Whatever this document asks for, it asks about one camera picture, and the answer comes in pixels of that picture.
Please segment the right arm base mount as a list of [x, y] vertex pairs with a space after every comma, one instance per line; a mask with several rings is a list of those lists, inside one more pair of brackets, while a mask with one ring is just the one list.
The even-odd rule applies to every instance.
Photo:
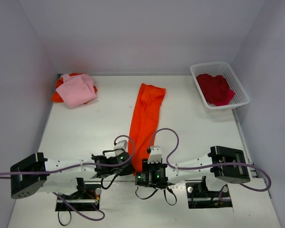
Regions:
[[219, 190], [209, 190], [204, 177], [200, 182], [186, 182], [186, 193], [189, 209], [232, 208], [232, 200], [228, 186]]

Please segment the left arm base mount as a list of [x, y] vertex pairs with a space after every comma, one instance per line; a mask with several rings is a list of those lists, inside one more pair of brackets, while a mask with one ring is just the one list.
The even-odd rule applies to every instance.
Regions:
[[86, 182], [83, 178], [77, 178], [76, 184], [74, 193], [59, 195], [80, 212], [99, 210], [102, 193], [101, 184], [99, 182]]

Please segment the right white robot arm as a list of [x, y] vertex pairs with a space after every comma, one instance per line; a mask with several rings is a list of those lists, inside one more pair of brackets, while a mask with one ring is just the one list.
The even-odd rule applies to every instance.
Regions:
[[244, 153], [241, 150], [212, 146], [210, 153], [189, 161], [166, 164], [159, 146], [147, 149], [148, 159], [142, 161], [142, 171], [135, 174], [135, 185], [154, 189], [166, 189], [182, 181], [209, 178], [201, 183], [201, 191], [207, 196], [218, 190], [214, 181], [244, 184], [250, 182]]

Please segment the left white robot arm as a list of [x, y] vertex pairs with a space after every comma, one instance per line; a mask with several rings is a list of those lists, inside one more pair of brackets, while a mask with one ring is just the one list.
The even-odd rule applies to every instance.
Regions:
[[38, 192], [54, 192], [81, 199], [84, 182], [134, 172], [130, 155], [124, 151], [105, 151], [86, 160], [52, 160], [37, 152], [10, 168], [11, 198], [23, 199]]

